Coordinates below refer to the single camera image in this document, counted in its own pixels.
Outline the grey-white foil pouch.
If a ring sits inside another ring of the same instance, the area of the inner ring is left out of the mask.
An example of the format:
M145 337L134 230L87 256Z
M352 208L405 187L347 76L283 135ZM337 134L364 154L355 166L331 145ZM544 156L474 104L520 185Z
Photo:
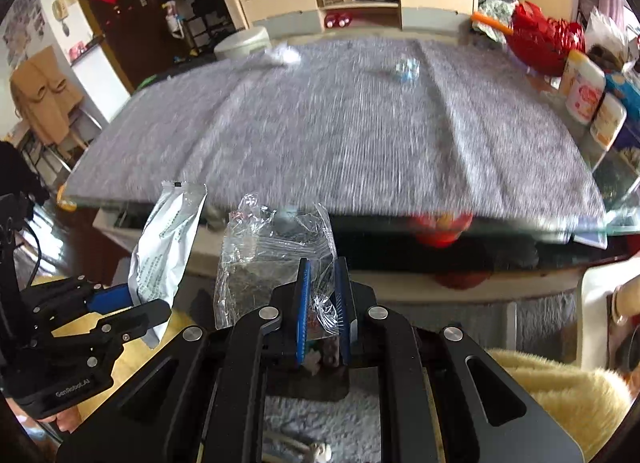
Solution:
M131 254L128 289L139 306L159 299L174 303L192 252L207 189L204 184L165 181Z

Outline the clear plastic bag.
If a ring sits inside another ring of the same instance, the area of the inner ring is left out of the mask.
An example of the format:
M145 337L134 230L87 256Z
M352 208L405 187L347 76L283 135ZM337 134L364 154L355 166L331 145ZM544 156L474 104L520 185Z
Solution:
M231 327L267 305L276 287L296 280L303 258L310 264L309 336L335 335L337 253L328 211L319 203L273 208L254 194L244 195L224 230L214 290L216 327Z

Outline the yellow fluffy blanket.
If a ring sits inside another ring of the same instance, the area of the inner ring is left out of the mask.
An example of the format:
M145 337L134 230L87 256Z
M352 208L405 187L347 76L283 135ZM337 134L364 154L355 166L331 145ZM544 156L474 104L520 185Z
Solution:
M583 370L504 349L489 354L572 436L587 461L610 440L634 402L623 377L610 370Z

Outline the grey woven table cloth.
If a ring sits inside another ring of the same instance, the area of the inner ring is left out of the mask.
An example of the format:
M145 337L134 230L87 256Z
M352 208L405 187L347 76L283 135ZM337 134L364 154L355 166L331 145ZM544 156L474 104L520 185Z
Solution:
M138 91L66 195L153 203L163 182L189 181L220 209L254 194L347 216L603 216L570 133L502 52L382 38L298 52L297 66L271 66L261 52ZM415 82L395 77L403 56L420 61Z

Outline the white round stool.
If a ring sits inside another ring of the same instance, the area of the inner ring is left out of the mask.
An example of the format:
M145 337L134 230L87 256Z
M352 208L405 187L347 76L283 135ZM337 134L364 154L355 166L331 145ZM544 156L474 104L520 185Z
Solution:
M242 58L242 56L248 56L270 47L271 42L268 30L262 26L255 26L247 30L238 30L224 38L215 46L214 53L216 59L220 61Z

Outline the crumpled white tissue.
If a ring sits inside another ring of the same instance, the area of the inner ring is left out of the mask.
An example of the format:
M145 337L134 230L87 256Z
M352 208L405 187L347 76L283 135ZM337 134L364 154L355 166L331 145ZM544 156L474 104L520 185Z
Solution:
M280 44L264 51L268 64L277 67L297 66L302 63L302 56L296 48L287 44Z

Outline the brown wooden door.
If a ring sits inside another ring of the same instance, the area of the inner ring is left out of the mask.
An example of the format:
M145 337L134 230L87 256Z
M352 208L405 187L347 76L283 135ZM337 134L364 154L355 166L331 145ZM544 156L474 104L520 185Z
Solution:
M107 60L128 91L167 71L183 55L181 41L168 33L162 0L79 1Z

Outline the small crumpled clear wrapper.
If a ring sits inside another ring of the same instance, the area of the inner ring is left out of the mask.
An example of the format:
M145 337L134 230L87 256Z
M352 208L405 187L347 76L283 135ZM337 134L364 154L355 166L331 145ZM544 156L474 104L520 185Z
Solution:
M420 73L420 61L408 56L403 56L394 67L394 74L399 82L415 82L420 78Z

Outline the white yellow-cap lotion bottle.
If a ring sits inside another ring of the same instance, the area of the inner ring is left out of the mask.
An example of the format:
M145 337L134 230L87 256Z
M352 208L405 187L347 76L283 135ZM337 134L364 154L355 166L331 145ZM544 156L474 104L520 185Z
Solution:
M605 88L601 67L579 50L570 50L561 78L565 108L577 123L588 126L596 114Z

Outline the red plastic basket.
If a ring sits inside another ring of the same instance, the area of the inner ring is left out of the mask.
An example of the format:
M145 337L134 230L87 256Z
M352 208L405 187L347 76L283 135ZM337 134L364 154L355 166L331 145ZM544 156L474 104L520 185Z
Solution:
M541 8L520 2L511 18L513 33L506 35L509 48L537 73L560 77L574 50L586 51L585 33L577 22L547 18Z

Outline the floral cloth pile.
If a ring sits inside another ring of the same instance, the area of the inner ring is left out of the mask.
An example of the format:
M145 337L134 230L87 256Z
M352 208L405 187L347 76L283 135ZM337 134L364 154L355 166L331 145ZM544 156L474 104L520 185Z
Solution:
M471 15L472 27L501 45L506 44L502 28L512 28L512 18L518 3L504 0L485 0Z

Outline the wooden TV cabinet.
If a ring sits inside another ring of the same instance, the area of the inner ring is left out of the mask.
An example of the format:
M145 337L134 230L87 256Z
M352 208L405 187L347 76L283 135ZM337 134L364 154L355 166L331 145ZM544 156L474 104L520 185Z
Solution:
M262 26L273 39L357 33L418 33L457 37L471 27L480 0L240 0L244 26ZM327 30L331 12L348 12L352 24Z

